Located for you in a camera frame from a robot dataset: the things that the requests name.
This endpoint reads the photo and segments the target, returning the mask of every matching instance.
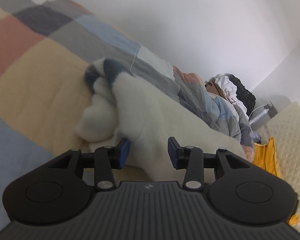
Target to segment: cardboard box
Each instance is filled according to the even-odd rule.
[[[213,80],[210,80],[204,86],[206,87],[206,90],[208,92],[215,94],[217,96],[220,96],[220,97],[224,98],[225,100],[229,101],[226,94],[221,90],[221,88]]]

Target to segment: cable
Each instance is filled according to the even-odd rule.
[[[137,50],[136,50],[136,53],[134,54],[134,58],[133,58],[133,61],[132,61],[130,70],[132,69],[132,65],[133,65],[134,60],[135,60],[135,58],[136,58],[136,55],[137,55],[137,53],[138,53],[138,49],[140,49],[140,48],[141,48],[141,43],[139,44],[139,46],[138,46],[138,48],[137,48]]]
[[[256,111],[258,108],[263,107],[263,106],[259,106],[259,107],[257,107],[256,109],[254,109],[254,110],[251,112],[251,114],[249,115],[248,120],[250,119],[250,116],[252,115],[252,113],[253,113],[254,111]]]

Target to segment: white fluffy blanket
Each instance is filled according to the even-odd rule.
[[[121,63],[103,59],[95,62],[94,67],[97,79],[92,105],[85,109],[76,127],[77,134],[91,142],[92,151],[127,138],[131,142],[127,164],[142,168],[153,181],[180,183],[185,170],[175,170],[171,164],[167,149],[171,136],[182,146],[199,147],[206,153],[226,147],[245,158],[236,139],[211,129]],[[213,180],[213,172],[205,171],[205,181]]]

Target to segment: yellow cloth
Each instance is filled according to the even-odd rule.
[[[274,176],[284,179],[284,176],[281,172],[279,160],[277,158],[277,152],[275,150],[274,138],[270,137],[268,144],[260,145],[255,143],[255,156],[253,164],[262,168],[265,171],[268,171]],[[299,222],[299,216],[294,214],[290,219],[288,224],[294,226]]]
[[[91,105],[88,65],[50,38],[39,41],[0,76],[0,118],[55,156],[83,149],[74,128]]]

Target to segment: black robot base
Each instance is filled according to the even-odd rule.
[[[94,153],[69,150],[12,182],[2,197],[11,223],[0,240],[294,240],[297,196],[285,181],[226,149],[207,154],[168,140],[177,182],[121,182],[129,141]],[[94,168],[94,186],[82,181]],[[216,181],[204,182],[204,168]]]

